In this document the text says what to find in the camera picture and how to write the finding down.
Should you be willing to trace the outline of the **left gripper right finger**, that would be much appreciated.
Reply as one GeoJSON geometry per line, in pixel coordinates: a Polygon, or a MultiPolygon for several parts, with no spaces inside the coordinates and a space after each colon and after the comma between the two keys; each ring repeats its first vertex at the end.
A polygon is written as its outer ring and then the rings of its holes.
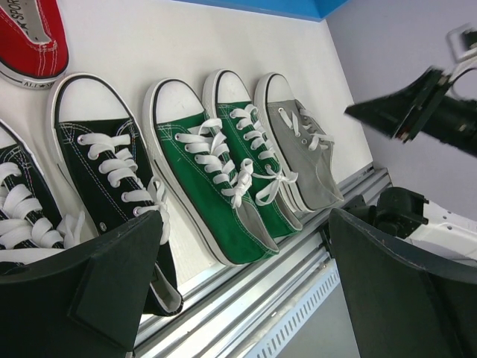
{"type": "Polygon", "coordinates": [[[476,356],[476,268],[342,209],[329,231],[361,357],[476,356]]]}

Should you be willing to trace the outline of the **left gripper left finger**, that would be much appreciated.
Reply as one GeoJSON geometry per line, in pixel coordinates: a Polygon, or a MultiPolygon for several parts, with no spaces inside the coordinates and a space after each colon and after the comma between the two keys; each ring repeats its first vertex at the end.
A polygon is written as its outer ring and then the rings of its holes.
{"type": "Polygon", "coordinates": [[[149,212],[1,276],[1,356],[131,353],[161,233],[149,212]]]}

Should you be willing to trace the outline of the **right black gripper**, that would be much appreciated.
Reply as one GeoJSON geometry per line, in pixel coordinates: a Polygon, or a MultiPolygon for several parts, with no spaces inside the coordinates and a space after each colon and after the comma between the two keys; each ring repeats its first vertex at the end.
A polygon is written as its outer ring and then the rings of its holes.
{"type": "Polygon", "coordinates": [[[429,67],[403,89],[352,104],[344,113],[391,139],[407,142],[425,133],[475,155],[476,101],[450,96],[452,87],[448,74],[429,67]]]}

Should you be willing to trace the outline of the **grey sneaker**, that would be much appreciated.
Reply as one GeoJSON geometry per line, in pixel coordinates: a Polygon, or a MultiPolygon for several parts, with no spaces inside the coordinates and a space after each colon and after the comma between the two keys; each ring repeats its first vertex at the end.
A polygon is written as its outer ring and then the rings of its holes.
{"type": "Polygon", "coordinates": [[[253,103],[280,162],[285,179],[279,187],[291,209],[312,213],[342,203],[331,170],[335,140],[296,99],[284,75],[260,78],[253,103]]]}

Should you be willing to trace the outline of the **black sneaker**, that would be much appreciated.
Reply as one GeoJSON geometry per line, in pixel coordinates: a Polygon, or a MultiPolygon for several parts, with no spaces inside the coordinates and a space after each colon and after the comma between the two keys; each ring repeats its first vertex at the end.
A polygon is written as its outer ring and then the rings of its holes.
{"type": "Polygon", "coordinates": [[[79,245],[84,222],[60,214],[34,153],[1,122],[1,275],[79,245]]]}
{"type": "Polygon", "coordinates": [[[58,79],[47,106],[48,141],[55,162],[82,200],[98,234],[158,212],[156,253],[144,312],[173,316],[183,308],[169,243],[164,182],[151,167],[139,124],[103,78],[71,73],[58,79]]]}

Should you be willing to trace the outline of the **green sneaker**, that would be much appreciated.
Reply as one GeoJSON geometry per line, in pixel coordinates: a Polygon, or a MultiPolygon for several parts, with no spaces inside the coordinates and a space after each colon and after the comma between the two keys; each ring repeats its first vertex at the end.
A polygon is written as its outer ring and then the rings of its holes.
{"type": "Polygon", "coordinates": [[[165,78],[146,92],[142,133],[154,168],[226,266],[279,253],[250,196],[253,162],[234,163],[223,122],[184,81],[165,78]]]}
{"type": "Polygon", "coordinates": [[[282,168],[242,79],[229,69],[212,72],[203,86],[202,103],[211,117],[221,119],[234,163],[252,161],[248,193],[270,236],[276,239],[301,231],[303,226],[290,209],[285,193],[298,174],[282,168]]]}

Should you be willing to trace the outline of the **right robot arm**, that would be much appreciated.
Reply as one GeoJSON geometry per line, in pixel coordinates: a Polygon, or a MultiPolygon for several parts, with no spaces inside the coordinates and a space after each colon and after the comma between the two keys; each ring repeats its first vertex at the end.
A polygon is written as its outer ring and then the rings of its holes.
{"type": "MultiPolygon", "coordinates": [[[[449,96],[469,71],[446,73],[431,67],[405,88],[350,105],[345,113],[389,139],[403,143],[425,133],[443,144],[476,155],[476,100],[449,96]]],[[[476,264],[476,222],[451,213],[424,195],[391,187],[361,220],[418,248],[476,264]]]]}

